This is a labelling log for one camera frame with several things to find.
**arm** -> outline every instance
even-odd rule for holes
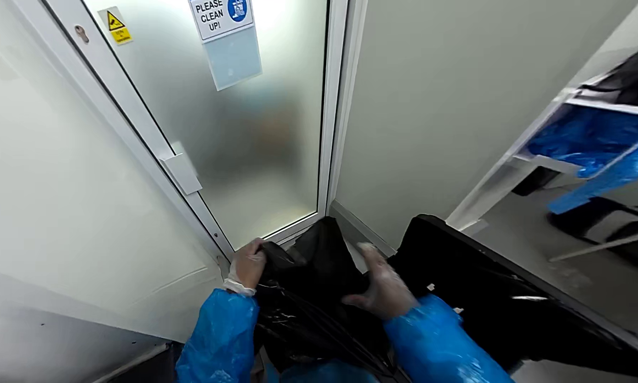
[[[384,327],[398,361],[416,383],[512,382],[462,329],[461,317],[434,295]]]
[[[203,303],[175,370],[181,383],[247,382],[253,367],[252,297],[215,289]]]
[[[253,295],[266,257],[255,239],[233,257],[229,277],[203,303],[192,336],[175,370],[180,383],[239,383],[250,381],[254,363],[253,329],[259,307]]]
[[[371,283],[364,295],[348,295],[343,302],[384,320],[397,360],[414,383],[512,382],[442,299],[429,295],[418,302],[373,245],[360,244],[360,249]]]

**white shelf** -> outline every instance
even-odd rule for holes
[[[593,98],[570,98],[565,101],[568,105],[588,106],[589,108],[614,110],[615,112],[630,113],[632,115],[638,115],[638,106],[626,105],[626,104],[613,104],[604,100],[595,100]]]
[[[545,155],[541,154],[533,155],[530,152],[526,151],[519,152],[518,154],[513,155],[513,157],[517,158],[518,160],[530,162],[536,166],[543,166],[545,168],[565,174],[577,175],[577,172],[579,171],[579,169],[581,169],[581,166],[575,165],[573,163],[554,160],[553,158],[546,157]]]

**black bin bag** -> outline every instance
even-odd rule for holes
[[[254,340],[278,370],[340,359],[382,381],[405,381],[382,321],[340,303],[366,291],[369,281],[335,219],[315,223],[288,252],[273,243],[263,249],[268,262],[255,295]],[[388,263],[416,297],[434,284],[435,295],[462,308],[463,328],[506,371],[545,359],[638,377],[638,336],[439,218],[412,219]]]
[[[504,370],[562,362],[638,377],[638,336],[431,215],[388,259],[411,292],[463,309],[463,328]]]
[[[288,252],[263,244],[267,264],[257,287],[260,306],[255,348],[262,345],[279,371],[297,364],[339,359],[377,377],[396,372],[380,319],[341,303],[366,291],[334,218],[303,233]]]

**warning label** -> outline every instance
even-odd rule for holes
[[[190,3],[204,43],[254,25],[250,0],[191,0]]]
[[[127,29],[125,22],[123,22],[123,16],[120,14],[118,7],[101,10],[99,11],[99,16],[106,23],[106,27],[109,29],[110,35],[116,44],[123,45],[132,41],[130,31]]]
[[[118,17],[115,17],[113,13],[110,13],[110,11],[107,10],[106,15],[108,16],[109,30],[125,28],[125,24],[118,20]]]

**hand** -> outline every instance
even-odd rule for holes
[[[365,309],[383,320],[402,316],[418,301],[371,243],[359,243],[366,265],[371,271],[369,289],[363,295],[343,297],[343,303]]]
[[[246,294],[245,289],[237,289],[235,284],[228,283],[227,280],[225,280],[224,283],[226,288],[238,292],[239,294],[255,294],[255,287],[260,281],[260,277],[264,270],[264,264],[267,262],[267,256],[264,252],[262,250],[258,251],[263,242],[264,241],[262,239],[255,238],[251,243],[240,248],[234,253],[232,264],[229,267],[229,277],[227,279],[243,285],[244,288],[250,290],[248,294]]]

